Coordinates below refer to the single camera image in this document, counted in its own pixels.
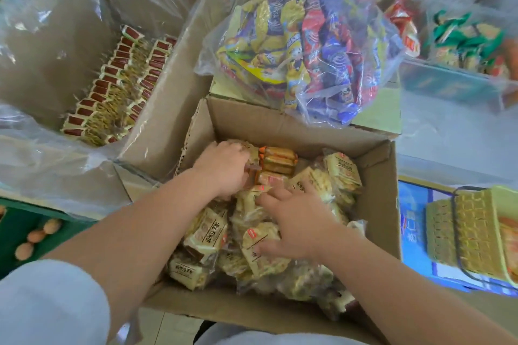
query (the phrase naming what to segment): yellow woven basket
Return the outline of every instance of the yellow woven basket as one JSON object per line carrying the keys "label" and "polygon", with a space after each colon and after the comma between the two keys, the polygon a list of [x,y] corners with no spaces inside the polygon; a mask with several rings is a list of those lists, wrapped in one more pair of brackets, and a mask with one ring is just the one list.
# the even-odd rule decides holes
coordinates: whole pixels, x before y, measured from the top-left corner
{"label": "yellow woven basket", "polygon": [[455,246],[452,200],[426,205],[428,255],[439,263],[459,266],[518,287],[506,266],[498,217],[518,221],[518,191],[494,186],[487,190],[455,195],[458,252]]}

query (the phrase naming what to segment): hand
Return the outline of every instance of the hand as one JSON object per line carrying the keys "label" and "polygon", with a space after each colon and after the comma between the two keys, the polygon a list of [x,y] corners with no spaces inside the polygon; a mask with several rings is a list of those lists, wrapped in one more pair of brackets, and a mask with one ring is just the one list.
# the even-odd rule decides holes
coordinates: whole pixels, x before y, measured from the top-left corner
{"label": "hand", "polygon": [[257,253],[322,263],[329,238],[348,231],[336,221],[308,180],[302,181],[302,186],[304,192],[274,187],[256,199],[281,231],[281,240],[262,241],[256,246]]}
{"label": "hand", "polygon": [[196,160],[193,170],[208,176],[217,196],[227,198],[241,190],[247,181],[244,166],[249,157],[250,153],[238,143],[212,142]]}

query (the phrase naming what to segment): person's left hand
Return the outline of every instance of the person's left hand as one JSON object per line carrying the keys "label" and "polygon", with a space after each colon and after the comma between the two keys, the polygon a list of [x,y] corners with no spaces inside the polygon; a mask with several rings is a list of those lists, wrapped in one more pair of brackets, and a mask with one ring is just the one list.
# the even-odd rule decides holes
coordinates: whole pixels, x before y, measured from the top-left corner
{"label": "person's left hand", "polygon": [[217,188],[217,196],[228,198],[241,190],[247,181],[244,170],[250,153],[238,143],[212,142],[196,160],[193,170],[210,178]]}

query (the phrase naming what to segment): tile grout line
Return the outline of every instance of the tile grout line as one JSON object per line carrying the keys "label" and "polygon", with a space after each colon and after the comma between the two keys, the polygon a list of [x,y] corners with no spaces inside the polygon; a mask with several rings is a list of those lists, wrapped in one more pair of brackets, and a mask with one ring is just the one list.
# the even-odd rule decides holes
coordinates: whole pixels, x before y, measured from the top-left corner
{"label": "tile grout line", "polygon": [[160,326],[159,330],[156,333],[155,342],[153,342],[156,345],[156,340],[159,339],[160,329],[162,328],[162,322],[164,322],[165,313],[162,314],[162,319],[160,320]]}

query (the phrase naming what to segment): person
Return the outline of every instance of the person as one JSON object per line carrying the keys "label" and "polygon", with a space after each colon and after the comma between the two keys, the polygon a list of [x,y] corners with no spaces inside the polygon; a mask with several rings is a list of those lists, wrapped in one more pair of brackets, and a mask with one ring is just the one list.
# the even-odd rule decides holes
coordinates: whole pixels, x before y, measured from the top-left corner
{"label": "person", "polygon": [[[239,144],[214,143],[191,169],[158,190],[14,270],[0,281],[0,343],[106,344],[137,310],[196,214],[212,199],[242,188],[248,157]],[[326,265],[392,344],[518,344],[479,311],[338,224],[312,186],[304,187],[305,192],[275,187],[257,199],[281,230],[280,240],[257,245],[260,254]],[[215,343],[217,326],[197,343]],[[243,330],[217,340],[359,344]]]}

